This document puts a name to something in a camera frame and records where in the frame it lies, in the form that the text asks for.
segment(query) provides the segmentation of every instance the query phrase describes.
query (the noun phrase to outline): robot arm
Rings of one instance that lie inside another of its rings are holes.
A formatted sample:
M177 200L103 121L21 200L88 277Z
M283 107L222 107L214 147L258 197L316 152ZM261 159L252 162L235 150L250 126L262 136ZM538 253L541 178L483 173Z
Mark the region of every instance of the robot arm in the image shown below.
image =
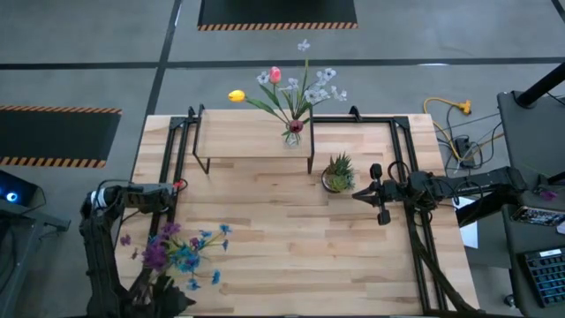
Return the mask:
M87 251L92 297L87 317L168 318L182 313L195 302L160 276L154 285L148 278L132 290L119 282L111 228L125 208L140 213L162 213L173 208L173 186L168 184L112 186L90 193L80 209L80 234Z

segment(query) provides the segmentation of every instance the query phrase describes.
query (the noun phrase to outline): black stand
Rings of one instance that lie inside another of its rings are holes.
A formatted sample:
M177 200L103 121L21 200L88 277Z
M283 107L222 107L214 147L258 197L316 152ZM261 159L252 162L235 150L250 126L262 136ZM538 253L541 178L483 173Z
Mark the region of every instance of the black stand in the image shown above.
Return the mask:
M536 107L536 101L539 97L547 94L550 90L561 84L565 80L565 63L557 66L553 71L549 72L543 79L530 87L527 91L520 93L513 91L512 95L516 103L526 109Z

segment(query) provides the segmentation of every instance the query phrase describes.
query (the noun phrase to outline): light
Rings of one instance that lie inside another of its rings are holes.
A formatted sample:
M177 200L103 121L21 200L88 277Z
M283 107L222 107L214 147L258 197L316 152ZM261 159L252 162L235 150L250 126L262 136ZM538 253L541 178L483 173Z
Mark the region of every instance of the light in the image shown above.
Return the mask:
M15 202L18 199L18 195L15 193L8 193L6 194L6 200L8 202Z

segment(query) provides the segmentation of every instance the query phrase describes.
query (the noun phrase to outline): pink tulip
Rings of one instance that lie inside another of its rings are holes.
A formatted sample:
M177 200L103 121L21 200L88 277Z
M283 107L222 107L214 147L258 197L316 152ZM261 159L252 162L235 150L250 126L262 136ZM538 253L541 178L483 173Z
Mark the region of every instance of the pink tulip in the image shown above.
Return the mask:
M268 80L273 84L278 84L281 81L281 70L278 67L271 67L271 72L268 74Z

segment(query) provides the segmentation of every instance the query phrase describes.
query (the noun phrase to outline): glass vase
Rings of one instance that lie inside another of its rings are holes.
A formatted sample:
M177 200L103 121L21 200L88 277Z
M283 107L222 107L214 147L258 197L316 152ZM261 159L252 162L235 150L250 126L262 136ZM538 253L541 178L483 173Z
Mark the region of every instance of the glass vase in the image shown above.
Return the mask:
M288 148L297 148L300 146L302 136L300 132L289 132L283 135L282 139Z

